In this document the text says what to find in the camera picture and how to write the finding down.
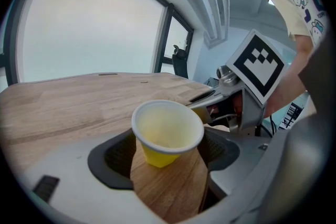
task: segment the wooden table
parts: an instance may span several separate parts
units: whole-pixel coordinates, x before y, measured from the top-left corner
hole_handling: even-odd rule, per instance
[[[183,103],[207,90],[168,73],[90,74],[16,84],[0,94],[4,150],[19,173],[59,145],[127,130],[134,109],[144,101]],[[167,222],[197,214],[206,177],[197,149],[159,169],[145,162],[137,141],[131,171],[135,192]]]

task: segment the office chair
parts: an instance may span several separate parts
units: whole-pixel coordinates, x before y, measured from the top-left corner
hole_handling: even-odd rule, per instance
[[[188,78],[187,72],[187,53],[185,50],[180,49],[177,45],[174,45],[174,54],[172,56],[173,67],[175,75],[183,78]]]

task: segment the yellow cup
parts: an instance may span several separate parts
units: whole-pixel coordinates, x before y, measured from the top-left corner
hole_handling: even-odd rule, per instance
[[[167,100],[143,103],[132,115],[132,129],[147,163],[164,167],[202,140],[204,127],[190,108]]]

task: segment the window frame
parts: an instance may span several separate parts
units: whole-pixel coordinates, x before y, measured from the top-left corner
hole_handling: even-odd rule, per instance
[[[5,67],[5,55],[0,54],[0,68]]]
[[[154,72],[160,72],[162,63],[169,63],[172,65],[172,60],[164,57],[165,46],[169,33],[170,23],[174,17],[181,25],[188,31],[186,52],[189,55],[194,29],[183,17],[183,15],[176,9],[176,7],[167,0],[156,0],[166,8],[166,13],[163,18],[163,25],[159,33],[159,43],[157,54],[154,62]],[[13,0],[13,5],[10,8],[8,20],[5,28],[4,38],[4,65],[7,77],[8,86],[18,83],[18,75],[16,69],[16,42],[17,32],[19,28],[19,18],[24,8],[25,0]]]

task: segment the white wall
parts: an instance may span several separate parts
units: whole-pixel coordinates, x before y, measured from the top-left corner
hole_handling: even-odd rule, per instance
[[[241,10],[232,10],[230,13],[230,27],[248,31],[256,29],[264,36],[272,38],[290,49],[295,50],[296,48],[295,42],[288,38],[286,24],[282,16],[274,6],[267,3],[267,0],[261,5],[258,14],[254,16]]]
[[[229,40],[227,42],[212,49],[202,46],[199,53],[194,80],[204,83],[209,77],[216,78],[217,68],[225,65],[248,33],[248,30],[230,27]],[[286,62],[292,61],[295,56],[295,51],[272,38],[266,38],[277,48],[280,54],[285,58]]]
[[[32,0],[24,9],[25,81],[150,72],[164,9],[156,0]]]
[[[198,59],[201,56],[201,51],[203,47],[205,47],[204,31],[199,29],[199,30],[194,31],[192,45],[189,51],[189,56],[188,56],[188,61],[187,61],[188,78],[194,81],[198,81],[197,80]]]

